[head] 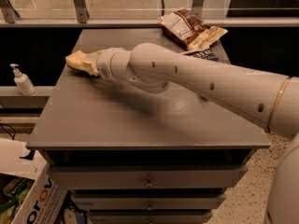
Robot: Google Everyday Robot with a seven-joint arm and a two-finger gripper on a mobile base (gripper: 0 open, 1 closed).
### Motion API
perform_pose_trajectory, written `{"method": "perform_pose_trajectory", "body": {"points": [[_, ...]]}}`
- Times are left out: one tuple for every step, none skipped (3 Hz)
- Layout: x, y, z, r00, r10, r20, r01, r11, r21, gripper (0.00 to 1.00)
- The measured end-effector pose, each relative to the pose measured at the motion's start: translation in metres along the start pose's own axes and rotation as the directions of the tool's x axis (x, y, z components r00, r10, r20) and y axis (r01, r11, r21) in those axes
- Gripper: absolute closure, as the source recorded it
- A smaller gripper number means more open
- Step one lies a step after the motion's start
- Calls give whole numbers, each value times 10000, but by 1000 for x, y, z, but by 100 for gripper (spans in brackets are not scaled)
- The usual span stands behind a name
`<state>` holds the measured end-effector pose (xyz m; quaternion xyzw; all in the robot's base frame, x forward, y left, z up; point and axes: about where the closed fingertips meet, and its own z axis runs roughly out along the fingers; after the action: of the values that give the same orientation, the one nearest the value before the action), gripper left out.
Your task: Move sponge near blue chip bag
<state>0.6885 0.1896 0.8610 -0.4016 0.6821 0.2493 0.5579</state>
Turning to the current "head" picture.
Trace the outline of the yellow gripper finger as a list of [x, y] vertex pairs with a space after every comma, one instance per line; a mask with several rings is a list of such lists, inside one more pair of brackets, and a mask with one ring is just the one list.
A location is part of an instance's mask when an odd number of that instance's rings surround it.
[[86, 57], [82, 58], [81, 61], [86, 68], [86, 71], [91, 75], [91, 76], [98, 76], [99, 71], [97, 68], [97, 58], [98, 56], [95, 54], [89, 54]]

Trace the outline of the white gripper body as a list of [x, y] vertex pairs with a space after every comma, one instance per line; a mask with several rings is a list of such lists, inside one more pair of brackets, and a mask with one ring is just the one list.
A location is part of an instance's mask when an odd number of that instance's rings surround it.
[[121, 54], [124, 49], [110, 48], [102, 51], [96, 61], [96, 66], [100, 77], [106, 80], [118, 80], [124, 78], [123, 69], [125, 68], [121, 61]]

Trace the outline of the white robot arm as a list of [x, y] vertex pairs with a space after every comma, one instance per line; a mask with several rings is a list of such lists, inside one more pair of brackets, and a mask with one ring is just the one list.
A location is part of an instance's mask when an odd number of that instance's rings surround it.
[[177, 83], [271, 133], [289, 138], [291, 143], [274, 177], [264, 223], [299, 224], [296, 77], [194, 58], [151, 43], [130, 51], [96, 51], [80, 60], [91, 75], [122, 79], [145, 91], [157, 92], [169, 81]]

